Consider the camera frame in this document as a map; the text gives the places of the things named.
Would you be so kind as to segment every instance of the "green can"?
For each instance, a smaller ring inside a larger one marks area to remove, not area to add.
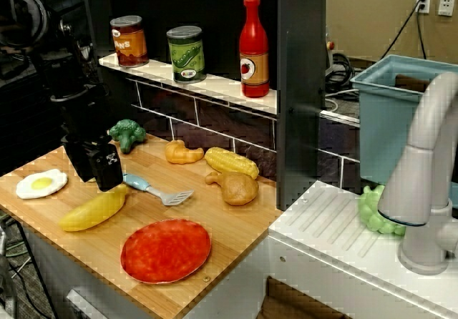
[[[167,32],[173,79],[178,83],[197,83],[204,80],[202,29],[196,26],[181,26]]]

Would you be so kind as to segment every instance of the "red bottle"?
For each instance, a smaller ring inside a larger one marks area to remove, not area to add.
[[[262,97],[269,92],[268,40],[260,24],[260,0],[243,0],[246,23],[240,35],[240,73],[242,92],[247,97]]]

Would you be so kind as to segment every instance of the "beige wall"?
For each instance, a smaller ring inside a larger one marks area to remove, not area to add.
[[[336,49],[377,61],[393,41],[415,0],[326,0],[326,22]],[[420,15],[428,59],[458,64],[458,0],[452,17],[438,16],[439,0]],[[390,53],[422,58],[415,14]]]

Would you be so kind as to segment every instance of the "banana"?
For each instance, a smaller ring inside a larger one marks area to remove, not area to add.
[[[126,193],[127,186],[121,184],[108,192],[97,195],[63,216],[59,221],[59,226],[64,231],[72,232],[98,225],[121,209]]]

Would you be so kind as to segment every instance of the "can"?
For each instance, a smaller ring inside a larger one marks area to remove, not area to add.
[[[136,15],[122,16],[110,22],[114,49],[121,67],[141,67],[148,64],[145,32],[142,18]]]
[[[202,29],[181,26],[167,32],[173,79],[177,83],[197,83],[204,80]]]

